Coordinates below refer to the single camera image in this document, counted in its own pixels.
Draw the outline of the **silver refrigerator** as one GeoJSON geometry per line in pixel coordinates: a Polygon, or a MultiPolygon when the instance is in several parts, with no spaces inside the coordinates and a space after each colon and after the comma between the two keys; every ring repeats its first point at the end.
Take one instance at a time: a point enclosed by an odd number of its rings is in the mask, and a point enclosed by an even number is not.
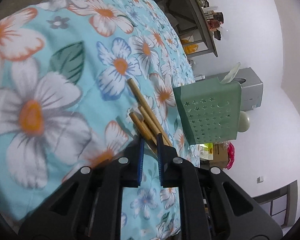
{"type": "Polygon", "coordinates": [[[228,72],[207,76],[186,85],[193,100],[199,100],[212,108],[238,113],[250,111],[261,106],[263,82],[252,68],[239,68],[235,78],[226,84],[220,81],[228,72]]]}

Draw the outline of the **yellow plastic bag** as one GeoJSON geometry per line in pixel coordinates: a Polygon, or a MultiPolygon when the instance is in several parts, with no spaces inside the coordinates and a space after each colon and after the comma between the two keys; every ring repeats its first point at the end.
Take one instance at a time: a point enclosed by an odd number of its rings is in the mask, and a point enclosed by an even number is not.
{"type": "Polygon", "coordinates": [[[189,43],[190,43],[190,41],[185,40],[185,39],[181,39],[181,44],[185,45],[183,47],[183,49],[184,49],[186,55],[193,54],[198,50],[198,45],[197,44],[189,45],[189,43]]]}

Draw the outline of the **grey wooden desk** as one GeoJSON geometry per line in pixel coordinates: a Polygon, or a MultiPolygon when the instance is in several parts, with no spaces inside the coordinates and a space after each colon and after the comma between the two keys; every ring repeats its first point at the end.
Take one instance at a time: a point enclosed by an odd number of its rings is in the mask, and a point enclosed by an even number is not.
{"type": "Polygon", "coordinates": [[[198,50],[187,57],[192,58],[205,54],[218,56],[212,31],[204,16],[198,0],[162,0],[165,8],[179,22],[175,26],[181,39],[190,41],[189,45],[197,44],[198,50]]]}

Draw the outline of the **yellow green rice bag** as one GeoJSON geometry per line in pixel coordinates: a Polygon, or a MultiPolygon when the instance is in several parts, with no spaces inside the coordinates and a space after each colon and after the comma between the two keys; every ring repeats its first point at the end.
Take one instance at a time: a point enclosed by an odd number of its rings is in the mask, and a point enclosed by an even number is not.
{"type": "Polygon", "coordinates": [[[200,144],[199,157],[201,160],[213,160],[213,143],[200,144]]]}

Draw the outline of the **wooden chopstick two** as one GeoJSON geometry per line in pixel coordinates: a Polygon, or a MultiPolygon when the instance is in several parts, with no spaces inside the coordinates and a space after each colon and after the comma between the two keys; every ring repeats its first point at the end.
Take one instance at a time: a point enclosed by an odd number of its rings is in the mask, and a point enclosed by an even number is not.
{"type": "Polygon", "coordinates": [[[147,125],[150,127],[151,131],[157,135],[159,133],[162,134],[162,137],[164,139],[164,143],[166,145],[172,146],[167,134],[165,133],[163,127],[161,126],[161,124],[159,123],[157,117],[155,116],[155,114],[151,111],[151,109],[147,109],[143,106],[139,106],[138,107],[141,115],[143,116],[145,122],[147,123],[147,125]]]}

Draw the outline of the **green plastic utensil basket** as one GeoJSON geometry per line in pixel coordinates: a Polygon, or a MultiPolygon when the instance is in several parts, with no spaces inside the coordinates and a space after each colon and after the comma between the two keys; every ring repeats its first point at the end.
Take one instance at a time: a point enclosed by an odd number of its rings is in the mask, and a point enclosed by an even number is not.
{"type": "Polygon", "coordinates": [[[242,87],[214,77],[173,89],[183,132],[190,145],[237,138],[242,87]]]}

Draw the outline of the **wooden chopstick three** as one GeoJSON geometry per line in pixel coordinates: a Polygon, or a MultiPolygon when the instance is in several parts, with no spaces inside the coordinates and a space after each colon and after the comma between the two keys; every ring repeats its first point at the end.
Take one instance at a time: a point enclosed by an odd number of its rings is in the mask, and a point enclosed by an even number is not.
{"type": "Polygon", "coordinates": [[[134,125],[137,127],[139,133],[146,140],[148,146],[155,154],[157,154],[157,141],[145,122],[141,121],[134,112],[130,112],[129,116],[134,125]]]}

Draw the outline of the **wooden chopstick one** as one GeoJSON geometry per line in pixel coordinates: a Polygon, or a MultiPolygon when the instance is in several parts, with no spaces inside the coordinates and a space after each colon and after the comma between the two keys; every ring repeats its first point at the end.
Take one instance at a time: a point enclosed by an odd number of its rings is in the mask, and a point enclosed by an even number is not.
{"type": "Polygon", "coordinates": [[[138,86],[135,84],[134,80],[133,79],[128,79],[127,83],[129,85],[131,91],[134,93],[134,95],[138,99],[140,105],[143,107],[143,109],[145,110],[145,112],[147,113],[147,115],[149,116],[149,118],[153,121],[153,123],[155,124],[155,126],[157,127],[157,129],[161,132],[161,134],[165,138],[165,141],[168,143],[169,146],[172,146],[172,143],[170,142],[169,137],[165,133],[163,127],[161,126],[161,124],[158,121],[157,117],[153,113],[151,107],[148,105],[147,101],[145,100],[145,98],[141,94],[141,92],[140,92],[138,86]]]}

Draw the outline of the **floral blue tablecloth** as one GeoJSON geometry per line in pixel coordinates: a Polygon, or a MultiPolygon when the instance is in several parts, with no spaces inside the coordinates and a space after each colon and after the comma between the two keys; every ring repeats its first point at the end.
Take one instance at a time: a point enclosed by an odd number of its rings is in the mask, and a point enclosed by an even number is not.
{"type": "Polygon", "coordinates": [[[173,94],[192,68],[153,0],[47,0],[0,20],[0,214],[13,232],[77,170],[133,140],[129,79],[198,166],[173,94]]]}

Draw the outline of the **cardboard box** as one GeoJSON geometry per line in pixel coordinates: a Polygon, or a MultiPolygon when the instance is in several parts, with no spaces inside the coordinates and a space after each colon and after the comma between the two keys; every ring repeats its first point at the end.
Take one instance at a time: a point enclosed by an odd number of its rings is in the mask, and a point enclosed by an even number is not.
{"type": "Polygon", "coordinates": [[[228,148],[227,144],[214,144],[213,145],[213,159],[209,161],[210,167],[218,167],[224,169],[228,165],[228,148]]]}

